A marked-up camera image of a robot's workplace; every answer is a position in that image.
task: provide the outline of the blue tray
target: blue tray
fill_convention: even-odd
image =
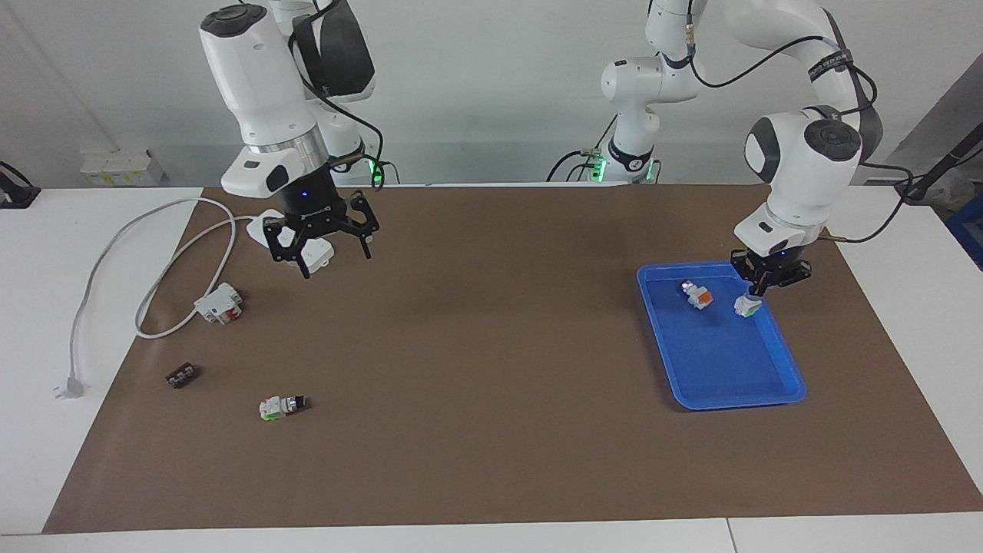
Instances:
[[[983,269],[983,196],[977,196],[949,217],[946,226],[977,267]]]
[[[692,280],[714,294],[703,311],[679,285]],[[805,383],[766,303],[749,319],[733,301],[747,290],[729,262],[650,265],[638,271],[672,394],[687,409],[796,403]]]

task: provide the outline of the red terminal block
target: red terminal block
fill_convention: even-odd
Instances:
[[[195,302],[198,314],[210,323],[228,325],[242,316],[243,298],[235,288],[222,282],[215,290]]]
[[[710,293],[710,290],[703,286],[697,286],[692,280],[684,280],[680,288],[686,294],[686,301],[700,311],[703,311],[714,302],[714,294]]]

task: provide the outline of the table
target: table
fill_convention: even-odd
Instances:
[[[126,220],[166,201],[200,192],[201,189],[47,191],[30,211],[0,217],[0,234],[9,238],[4,246],[5,259],[13,260],[0,267],[0,281],[9,283],[2,292],[8,309],[0,317],[0,351],[6,352],[7,358],[18,359],[21,366],[38,368],[0,374],[3,389],[17,391],[6,398],[14,424],[0,430],[5,445],[0,453],[4,467],[0,476],[2,497],[17,498],[17,502],[5,500],[0,505],[0,532],[34,533],[43,525],[114,371],[132,341],[133,310],[176,246],[191,205],[173,208],[136,230],[134,237],[107,261],[87,314],[89,320],[97,319],[101,324],[98,329],[87,330],[80,351],[83,366],[98,367],[97,374],[85,375],[92,388],[85,399],[56,402],[49,389],[58,384],[65,372],[65,337],[88,268]],[[894,198],[888,189],[850,189],[835,211],[831,231],[864,233],[871,220],[890,211]],[[99,217],[90,216],[91,213],[99,213]],[[61,257],[53,254],[56,245]],[[983,345],[972,338],[983,323],[983,275],[927,208],[904,208],[881,238],[861,246],[843,245],[841,251],[980,485],[983,442],[978,436],[983,435],[983,408],[973,392],[983,385],[983,373],[974,370],[983,358]],[[37,273],[46,275],[46,287],[30,287]],[[955,293],[962,305],[977,308],[952,309],[950,298]],[[404,550],[457,549],[464,547],[457,544],[481,540],[488,547],[511,550],[562,547],[634,551],[658,546],[666,551],[732,551],[732,537],[737,548],[745,552],[771,551],[768,547],[787,550],[789,544],[795,544],[795,550],[829,550],[839,536],[844,544],[838,550],[844,551],[851,550],[849,547],[877,550],[875,546],[897,550],[898,543],[910,550],[946,544],[946,550],[970,551],[983,542],[983,515],[153,533],[152,541],[161,544],[161,548],[169,544],[171,549],[207,546],[210,540],[220,539],[222,543],[234,540],[257,550],[264,544],[293,543],[345,549],[358,544],[365,550],[378,550],[386,544]],[[122,550],[141,539],[146,540],[146,536],[139,533],[4,537],[0,539],[0,549],[9,546],[16,550],[68,550],[87,543],[103,550]]]

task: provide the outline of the black terminal block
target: black terminal block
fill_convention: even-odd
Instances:
[[[197,377],[198,369],[196,369],[191,363],[185,363],[184,365],[181,365],[181,368],[167,375],[167,384],[171,385],[171,388],[174,390],[180,390],[185,386],[188,386],[188,383],[195,380]]]

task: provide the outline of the white robotic arm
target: white robotic arm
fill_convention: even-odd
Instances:
[[[341,43],[318,39],[325,34],[319,30],[329,10],[340,18],[332,24],[337,32],[331,40]],[[371,93],[375,68],[346,0],[333,0],[313,16],[297,17],[292,26],[290,41],[296,39],[301,51],[303,79],[313,83],[311,88],[320,88],[318,97]],[[307,240],[339,231],[352,234],[369,258],[369,243],[379,225],[361,191],[348,199],[338,194],[332,173],[367,157],[364,144],[344,150],[342,156],[329,154],[283,31],[265,7],[233,4],[209,14],[200,35],[215,82],[239,121],[245,143],[222,176],[222,187],[248,198],[279,197],[285,216],[263,220],[266,244],[274,261],[295,263],[304,277],[310,277],[301,255]],[[344,59],[322,59],[339,48]],[[362,214],[363,220],[352,219],[350,212]],[[286,246],[279,239],[284,228],[293,231]]]
[[[706,5],[707,0],[693,2],[694,30]],[[659,132],[659,116],[651,105],[693,99],[700,92],[687,56],[687,9],[688,0],[655,0],[645,35],[656,55],[612,62],[601,76],[601,90],[618,113],[614,136],[604,150],[603,180],[644,178]]]
[[[748,165],[772,193],[735,227],[748,250],[733,252],[731,261],[751,282],[749,295],[760,298],[771,286],[811,275],[802,250],[816,241],[857,165],[880,143],[882,127],[833,16],[813,0],[721,3],[738,40],[802,62],[819,98],[800,111],[763,117],[744,145]],[[706,84],[694,34],[705,4],[656,0],[646,34],[660,54],[605,70],[603,89],[618,108],[618,127],[607,146],[604,180],[638,180],[644,171],[658,131],[649,104],[691,99]]]

